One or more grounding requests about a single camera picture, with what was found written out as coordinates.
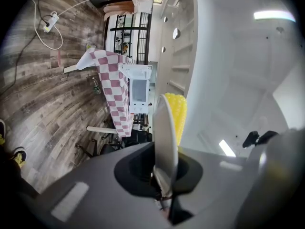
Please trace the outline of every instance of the floor plank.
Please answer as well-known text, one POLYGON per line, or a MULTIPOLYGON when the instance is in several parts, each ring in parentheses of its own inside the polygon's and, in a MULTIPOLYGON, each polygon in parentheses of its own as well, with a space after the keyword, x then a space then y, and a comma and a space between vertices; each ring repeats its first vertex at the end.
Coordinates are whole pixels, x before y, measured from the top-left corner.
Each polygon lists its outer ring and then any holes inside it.
MULTIPOLYGON (((60 13, 81 1, 40 0, 40 8, 43 15, 60 13)), ((1 93, 14 82, 15 62, 35 35, 33 13, 34 5, 28 1, 4 40, 1 93)), ((103 48, 103 17, 102 10, 90 2, 64 13, 56 24, 64 39, 63 47, 50 50, 36 37, 22 53, 15 85, 0 97, 0 118, 7 124, 6 149, 22 146, 27 150, 27 163, 21 173, 39 192, 87 159, 75 148, 76 143, 87 146, 95 138, 101 148, 109 141, 101 140, 103 134, 86 130, 88 125, 107 127, 103 121, 109 116, 105 97, 93 93, 91 78, 98 79, 97 69, 63 73, 65 67, 78 62, 87 44, 103 48)), ((40 26, 39 33, 47 45, 60 45, 55 30, 44 33, 40 26)))

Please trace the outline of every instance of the black shoe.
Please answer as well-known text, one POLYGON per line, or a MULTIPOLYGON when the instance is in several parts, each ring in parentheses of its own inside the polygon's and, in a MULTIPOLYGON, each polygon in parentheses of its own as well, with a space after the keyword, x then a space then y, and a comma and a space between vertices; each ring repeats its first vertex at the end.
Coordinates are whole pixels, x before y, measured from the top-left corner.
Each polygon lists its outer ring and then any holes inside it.
POLYGON ((19 167, 23 167, 25 164, 25 160, 27 159, 27 152, 23 147, 17 147, 14 150, 13 157, 11 158, 19 165, 19 167))
POLYGON ((5 143, 6 127, 3 120, 0 119, 0 145, 5 143))

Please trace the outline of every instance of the rectangular light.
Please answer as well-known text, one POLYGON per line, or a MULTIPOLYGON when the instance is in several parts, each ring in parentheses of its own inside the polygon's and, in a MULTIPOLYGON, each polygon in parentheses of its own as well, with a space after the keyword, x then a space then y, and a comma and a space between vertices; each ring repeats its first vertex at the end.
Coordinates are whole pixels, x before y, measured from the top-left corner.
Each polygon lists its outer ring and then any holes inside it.
POLYGON ((235 153, 233 152, 233 150, 229 147, 229 145, 228 145, 224 140, 222 140, 222 141, 219 143, 219 146, 221 147, 221 149, 224 151, 224 153, 225 153, 227 156, 236 157, 236 155, 235 155, 235 153))
POLYGON ((278 11, 278 10, 266 10, 266 11, 255 12, 254 18, 256 20, 284 19, 295 22, 295 18, 290 12, 278 11))

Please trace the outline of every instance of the pink and white checkered cloth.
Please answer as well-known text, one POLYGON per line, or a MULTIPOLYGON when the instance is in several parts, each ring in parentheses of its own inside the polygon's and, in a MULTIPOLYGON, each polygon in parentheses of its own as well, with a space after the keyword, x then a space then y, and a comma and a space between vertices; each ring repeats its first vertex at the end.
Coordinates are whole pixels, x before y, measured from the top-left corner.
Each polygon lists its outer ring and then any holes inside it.
POLYGON ((98 67, 102 89, 118 135, 130 136, 133 114, 129 113, 129 80, 119 71, 118 63, 135 64, 135 60, 105 50, 89 50, 98 67))

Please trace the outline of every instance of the electrical outlet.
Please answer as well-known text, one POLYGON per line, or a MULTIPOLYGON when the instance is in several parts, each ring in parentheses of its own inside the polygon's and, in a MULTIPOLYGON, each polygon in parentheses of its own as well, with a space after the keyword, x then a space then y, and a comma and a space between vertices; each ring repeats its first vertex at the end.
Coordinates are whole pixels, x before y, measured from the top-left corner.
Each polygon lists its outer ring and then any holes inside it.
POLYGON ((48 33, 52 27, 55 25, 55 23, 57 22, 57 20, 59 19, 59 17, 57 16, 57 14, 53 13, 52 14, 53 17, 51 17, 48 21, 49 26, 45 25, 43 27, 44 32, 48 33))

